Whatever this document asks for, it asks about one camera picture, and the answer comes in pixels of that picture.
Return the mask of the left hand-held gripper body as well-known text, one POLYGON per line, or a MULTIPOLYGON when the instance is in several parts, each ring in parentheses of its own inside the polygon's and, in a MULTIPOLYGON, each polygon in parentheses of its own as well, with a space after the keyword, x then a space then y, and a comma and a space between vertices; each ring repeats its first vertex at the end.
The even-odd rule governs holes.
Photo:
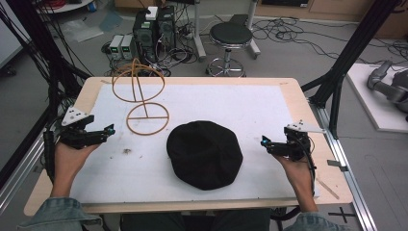
POLYGON ((101 131, 86 131, 86 126, 92 122, 94 122, 94 115, 82 112, 73 106, 69 107, 61 122, 60 141, 75 149, 106 142, 107 128, 101 131))

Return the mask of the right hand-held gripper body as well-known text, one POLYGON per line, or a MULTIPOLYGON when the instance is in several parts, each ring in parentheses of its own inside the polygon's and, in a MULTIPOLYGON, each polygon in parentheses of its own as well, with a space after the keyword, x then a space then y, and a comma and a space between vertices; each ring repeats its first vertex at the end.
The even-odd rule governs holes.
POLYGON ((300 119, 284 127, 285 142, 268 141, 268 153, 285 157, 292 161, 299 161, 303 157, 311 156, 310 133, 325 133, 317 125, 300 119))

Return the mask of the wooden wire hat stand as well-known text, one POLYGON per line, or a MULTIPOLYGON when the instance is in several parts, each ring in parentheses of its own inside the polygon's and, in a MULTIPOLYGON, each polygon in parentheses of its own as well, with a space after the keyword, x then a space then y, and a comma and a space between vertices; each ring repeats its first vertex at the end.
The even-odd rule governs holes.
POLYGON ((137 58, 119 70, 111 80, 112 92, 118 100, 133 105, 125 118, 127 128, 140 136, 163 131, 170 113, 164 105, 154 101, 166 86, 163 73, 137 58))

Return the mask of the black hat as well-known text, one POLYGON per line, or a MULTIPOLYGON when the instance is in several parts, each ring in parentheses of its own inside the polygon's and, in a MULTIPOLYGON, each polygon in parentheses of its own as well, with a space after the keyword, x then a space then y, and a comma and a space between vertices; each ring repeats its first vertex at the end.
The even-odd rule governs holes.
POLYGON ((192 121, 174 128, 166 152, 175 175, 203 191, 231 185, 243 155, 233 131, 212 121, 192 121))

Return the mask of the person's left hand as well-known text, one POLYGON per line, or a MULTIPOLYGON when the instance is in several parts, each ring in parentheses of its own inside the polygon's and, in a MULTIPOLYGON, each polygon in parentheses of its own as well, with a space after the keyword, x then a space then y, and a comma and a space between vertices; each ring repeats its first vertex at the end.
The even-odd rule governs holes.
POLYGON ((51 197, 69 197, 72 184, 88 156, 99 147, 98 144, 75 149, 58 142, 55 149, 55 178, 51 197))

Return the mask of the person's right hand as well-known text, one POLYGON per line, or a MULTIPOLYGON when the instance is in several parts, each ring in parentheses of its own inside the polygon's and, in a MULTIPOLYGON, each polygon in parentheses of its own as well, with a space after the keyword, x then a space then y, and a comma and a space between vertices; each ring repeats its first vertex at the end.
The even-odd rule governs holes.
POLYGON ((302 213, 317 212, 319 209, 312 192, 312 176, 307 159, 303 157, 299 161, 292 161, 276 155, 274 155, 274 158, 285 170, 287 178, 293 187, 300 211, 302 213))

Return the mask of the white table mat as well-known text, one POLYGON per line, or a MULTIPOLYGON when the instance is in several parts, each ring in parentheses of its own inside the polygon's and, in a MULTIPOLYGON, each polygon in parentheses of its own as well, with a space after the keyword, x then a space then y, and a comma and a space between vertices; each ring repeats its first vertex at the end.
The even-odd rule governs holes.
POLYGON ((283 92, 261 85, 145 84, 146 106, 126 84, 103 86, 90 130, 113 125, 76 177, 84 204, 292 199, 262 139, 285 141, 283 92))

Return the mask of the grey power supply unit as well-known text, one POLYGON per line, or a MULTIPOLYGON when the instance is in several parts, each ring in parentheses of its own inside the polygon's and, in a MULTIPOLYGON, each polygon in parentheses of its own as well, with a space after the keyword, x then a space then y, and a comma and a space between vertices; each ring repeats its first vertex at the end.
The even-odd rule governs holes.
POLYGON ((123 58, 125 60, 133 59, 131 45, 132 45, 132 36, 131 35, 124 36, 121 42, 121 50, 122 50, 123 58))
POLYGON ((122 35, 115 35, 109 46, 111 55, 113 59, 116 61, 121 60, 123 58, 121 51, 122 40, 123 40, 122 35))

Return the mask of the white platform board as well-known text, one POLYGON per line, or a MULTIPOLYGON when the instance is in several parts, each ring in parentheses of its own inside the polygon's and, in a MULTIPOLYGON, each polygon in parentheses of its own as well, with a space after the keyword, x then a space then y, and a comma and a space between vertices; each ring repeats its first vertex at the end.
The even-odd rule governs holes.
POLYGON ((367 80, 376 68, 376 64, 354 64, 347 73, 347 79, 378 131, 408 134, 407 114, 401 112, 385 95, 367 87, 367 80))

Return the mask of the black round stool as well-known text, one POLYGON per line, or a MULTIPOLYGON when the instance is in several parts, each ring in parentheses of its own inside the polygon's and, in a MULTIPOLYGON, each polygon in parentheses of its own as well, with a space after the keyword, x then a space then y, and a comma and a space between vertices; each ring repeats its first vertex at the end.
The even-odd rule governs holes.
POLYGON ((244 25, 222 22, 213 26, 210 41, 224 49, 222 58, 215 58, 206 66, 206 73, 213 77, 245 77, 243 65, 231 58, 233 49, 244 49, 252 41, 252 32, 244 25))

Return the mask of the person's dark trousers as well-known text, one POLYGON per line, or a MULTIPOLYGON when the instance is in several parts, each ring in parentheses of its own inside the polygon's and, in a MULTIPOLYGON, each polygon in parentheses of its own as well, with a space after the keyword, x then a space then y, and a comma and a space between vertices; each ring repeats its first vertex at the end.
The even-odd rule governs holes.
POLYGON ((215 216, 179 212, 125 214, 121 231, 269 231, 269 209, 219 211, 215 216))

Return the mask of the black computer tower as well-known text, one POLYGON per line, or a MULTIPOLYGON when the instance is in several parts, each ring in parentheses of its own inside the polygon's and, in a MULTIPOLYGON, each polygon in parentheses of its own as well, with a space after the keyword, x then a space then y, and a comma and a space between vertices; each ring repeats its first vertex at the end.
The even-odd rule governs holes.
POLYGON ((155 18, 148 19, 152 13, 152 8, 138 12, 133 26, 139 59, 143 64, 156 63, 161 50, 168 52, 176 47, 174 7, 159 7, 155 18))

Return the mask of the white desk leg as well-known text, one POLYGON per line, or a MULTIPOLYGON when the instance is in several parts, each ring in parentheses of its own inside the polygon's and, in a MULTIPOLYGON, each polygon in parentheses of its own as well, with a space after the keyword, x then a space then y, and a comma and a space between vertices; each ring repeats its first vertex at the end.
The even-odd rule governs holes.
POLYGON ((206 52, 200 36, 200 0, 193 0, 194 5, 194 31, 193 41, 196 47, 197 57, 200 62, 206 59, 206 52))

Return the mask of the aluminium table rail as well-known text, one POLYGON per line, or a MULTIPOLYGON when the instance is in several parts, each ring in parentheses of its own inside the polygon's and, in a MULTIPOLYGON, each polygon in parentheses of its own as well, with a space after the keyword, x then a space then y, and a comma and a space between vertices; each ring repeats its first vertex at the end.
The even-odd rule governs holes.
POLYGON ((0 216, 7 210, 17 191, 24 184, 24 181, 35 169, 44 149, 42 135, 35 137, 29 142, 28 149, 23 151, 22 159, 18 162, 5 185, 0 189, 0 216))
POLYGON ((335 135, 329 130, 330 116, 325 109, 319 108, 315 105, 310 105, 312 112, 317 119, 320 127, 325 130, 325 138, 331 151, 334 154, 334 164, 344 174, 345 181, 348 184, 350 192, 352 194, 352 207, 356 214, 356 217, 360 223, 363 231, 377 231, 377 227, 374 223, 370 210, 367 206, 365 198, 363 197, 361 190, 358 186, 357 180, 353 174, 352 168, 345 155, 341 142, 336 139, 335 135))

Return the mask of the black metal frame post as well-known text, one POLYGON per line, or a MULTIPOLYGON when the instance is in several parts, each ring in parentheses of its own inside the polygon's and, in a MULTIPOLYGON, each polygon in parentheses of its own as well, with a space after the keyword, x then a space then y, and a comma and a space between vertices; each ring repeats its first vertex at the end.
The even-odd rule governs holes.
POLYGON ((48 84, 49 106, 46 109, 47 124, 58 119, 59 107, 66 110, 66 103, 76 99, 82 89, 80 80, 85 81, 90 75, 71 64, 61 53, 57 44, 37 12, 37 0, 6 0, 16 18, 30 36, 26 42, 19 34, 6 13, 0 11, 0 19, 16 36, 23 49, 34 61, 39 73, 48 84))
POLYGON ((398 5, 399 0, 374 0, 333 66, 318 79, 301 87, 303 92, 318 87, 316 93, 310 97, 310 102, 319 109, 324 109, 327 100, 332 98, 328 130, 335 139, 338 138, 344 78, 398 5))

